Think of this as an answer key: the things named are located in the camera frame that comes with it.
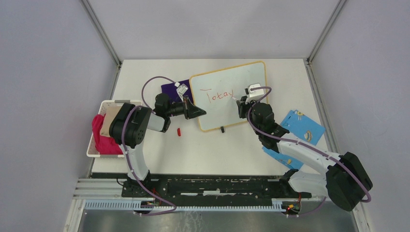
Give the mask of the yellow framed whiteboard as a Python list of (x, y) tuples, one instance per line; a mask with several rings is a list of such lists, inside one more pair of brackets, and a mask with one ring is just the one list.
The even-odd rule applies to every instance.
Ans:
[(202, 131), (219, 129), (245, 122), (239, 118), (232, 96), (240, 99), (252, 84), (267, 85), (266, 65), (255, 61), (216, 71), (193, 75), (189, 79), (193, 103), (206, 111), (198, 117)]

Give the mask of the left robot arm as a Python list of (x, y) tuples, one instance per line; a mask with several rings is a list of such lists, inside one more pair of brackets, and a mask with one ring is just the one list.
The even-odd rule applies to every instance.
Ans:
[(148, 196), (152, 184), (145, 180), (149, 174), (143, 154), (143, 142), (147, 130), (167, 132), (171, 117), (183, 115), (185, 119), (194, 119), (206, 115), (206, 111), (195, 106), (188, 96), (182, 96), (181, 102), (173, 102), (166, 93), (155, 98), (155, 108), (124, 103), (109, 127), (109, 135), (120, 147), (128, 166), (128, 177), (136, 182), (133, 190), (140, 197)]

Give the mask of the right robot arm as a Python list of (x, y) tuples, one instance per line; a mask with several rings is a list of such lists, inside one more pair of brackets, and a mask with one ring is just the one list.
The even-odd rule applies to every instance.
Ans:
[(316, 171), (286, 172), (279, 184), (283, 196), (292, 197), (297, 192), (323, 196), (345, 211), (352, 211), (360, 202), (371, 201), (373, 183), (354, 153), (341, 155), (298, 139), (275, 122), (269, 104), (248, 101), (247, 96), (236, 100), (236, 104), (239, 117), (248, 121), (264, 148), (295, 158)]

